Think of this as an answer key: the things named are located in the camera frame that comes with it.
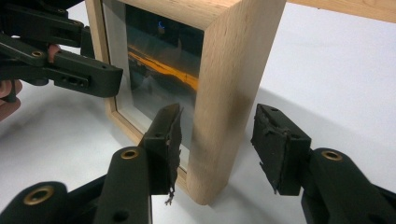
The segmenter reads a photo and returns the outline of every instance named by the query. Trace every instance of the clamp jaw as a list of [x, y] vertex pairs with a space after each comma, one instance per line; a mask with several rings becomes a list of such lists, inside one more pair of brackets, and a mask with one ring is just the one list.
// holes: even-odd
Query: clamp jaw
[[[122, 70], [91, 59], [89, 27], [67, 19], [66, 10], [41, 0], [1, 1], [0, 30], [0, 81], [22, 79], [43, 86], [53, 80], [56, 86], [94, 96], [118, 94]], [[49, 63], [49, 43], [81, 48], [83, 56], [60, 50]], [[15, 102], [15, 88], [3, 100]]]
[[152, 222], [151, 195], [172, 201], [180, 164], [179, 105], [162, 108], [137, 147], [113, 154], [106, 175], [67, 192], [60, 182], [21, 191], [0, 215], [0, 223]]
[[307, 223], [396, 223], [396, 194], [373, 185], [344, 153], [310, 148], [280, 110], [257, 105], [251, 142], [275, 193], [299, 195]]

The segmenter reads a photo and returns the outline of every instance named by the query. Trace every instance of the light wood frame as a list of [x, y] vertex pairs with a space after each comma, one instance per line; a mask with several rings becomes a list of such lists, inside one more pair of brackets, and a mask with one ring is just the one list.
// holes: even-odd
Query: light wood frame
[[[86, 0], [96, 58], [110, 62], [102, 1]], [[285, 0], [121, 0], [205, 32], [188, 172], [178, 185], [208, 204], [227, 185], [260, 86]], [[138, 142], [142, 133], [117, 111], [106, 112]]]
[[379, 21], [396, 22], [395, 0], [288, 0], [288, 2]]

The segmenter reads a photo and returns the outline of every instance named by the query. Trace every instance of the white surface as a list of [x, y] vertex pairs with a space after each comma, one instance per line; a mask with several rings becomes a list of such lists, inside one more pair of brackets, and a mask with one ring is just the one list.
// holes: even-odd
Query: white surface
[[[313, 146], [345, 152], [375, 184], [396, 191], [396, 25], [287, 4], [256, 103], [281, 109]], [[103, 100], [24, 85], [22, 106], [0, 123], [0, 210], [39, 181], [69, 189], [106, 172], [131, 142], [107, 120]], [[299, 197], [273, 191], [249, 143], [230, 184], [209, 206], [180, 189], [172, 206], [153, 197], [154, 223], [304, 223]]]

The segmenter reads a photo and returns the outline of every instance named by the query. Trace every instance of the wood grain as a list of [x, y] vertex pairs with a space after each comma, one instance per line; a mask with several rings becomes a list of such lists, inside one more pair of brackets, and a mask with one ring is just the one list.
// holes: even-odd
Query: wood grain
[[226, 186], [286, 2], [244, 0], [206, 30], [187, 172], [190, 196]]
[[205, 30], [240, 0], [121, 0], [146, 11]]
[[91, 27], [95, 58], [104, 63], [109, 63], [102, 1], [85, 0], [85, 6], [87, 8], [88, 20]]
[[177, 185], [187, 194], [189, 194], [187, 190], [187, 182], [186, 182], [186, 171], [181, 169], [180, 167], [177, 169]]
[[379, 21], [396, 22], [395, 0], [288, 0], [288, 2]]

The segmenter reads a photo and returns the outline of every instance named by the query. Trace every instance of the wooden box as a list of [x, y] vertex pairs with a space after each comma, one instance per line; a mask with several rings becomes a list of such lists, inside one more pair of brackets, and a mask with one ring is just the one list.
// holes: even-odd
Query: wooden box
[[[141, 102], [144, 103], [146, 99], [140, 100], [138, 105], [139, 99], [130, 97], [131, 85], [134, 85], [131, 84], [134, 82], [131, 71], [138, 72], [140, 68], [144, 70], [145, 72], [140, 74], [143, 81], [148, 77], [155, 79], [154, 81], [166, 77], [168, 81], [177, 79], [177, 82], [184, 83], [183, 85], [194, 90], [192, 111], [184, 112], [182, 115], [187, 117], [186, 122], [191, 124], [191, 137], [187, 136], [189, 142], [185, 145], [188, 146], [182, 153], [185, 162], [179, 168], [177, 183], [197, 203], [212, 202], [227, 185], [285, 1], [87, 0], [86, 5], [96, 58], [122, 67], [124, 71], [130, 70], [130, 74], [124, 73], [126, 81], [123, 80], [121, 84], [119, 96], [106, 100], [106, 109], [108, 115], [136, 143], [145, 131], [143, 126], [149, 125], [149, 115], [144, 115], [143, 119], [132, 118], [134, 113], [131, 111], [135, 109], [139, 110], [137, 113], [143, 111], [142, 114], [145, 114]], [[128, 19], [131, 13], [140, 16]], [[151, 28], [130, 31], [132, 26], [134, 29], [143, 27], [136, 25], [143, 20], [142, 18], [163, 20], [155, 19], [150, 23], [151, 19], [146, 19], [148, 25], [158, 26], [155, 28], [157, 31], [153, 29], [155, 35], [146, 37], [138, 35], [139, 32], [152, 30]], [[195, 55], [197, 52], [201, 54], [199, 60], [193, 62], [198, 62], [197, 74], [190, 76], [190, 73], [183, 71], [182, 68], [169, 65], [166, 61], [172, 59], [169, 55], [162, 61], [159, 54], [152, 54], [148, 47], [142, 47], [144, 44], [155, 42], [147, 39], [161, 36], [163, 38], [163, 34], [170, 32], [170, 28], [168, 29], [165, 24], [187, 27], [186, 29], [191, 31], [190, 37], [193, 36], [192, 42], [199, 43], [195, 47], [201, 49], [189, 51]], [[187, 49], [194, 48], [192, 42], [189, 44], [185, 41], [186, 31], [178, 32], [179, 36], [184, 36], [178, 40], [181, 46], [190, 47]], [[171, 50], [180, 48], [180, 43], [173, 40], [174, 48]], [[167, 74], [169, 70], [185, 72], [187, 74], [185, 77], [190, 79], [181, 78], [177, 72], [169, 76], [170, 74]], [[152, 94], [153, 90], [150, 86], [148, 88], [149, 94]], [[159, 97], [157, 103], [150, 103], [148, 100], [148, 105], [161, 104], [162, 98]], [[146, 124], [138, 123], [147, 118], [148, 122], [142, 121]]]

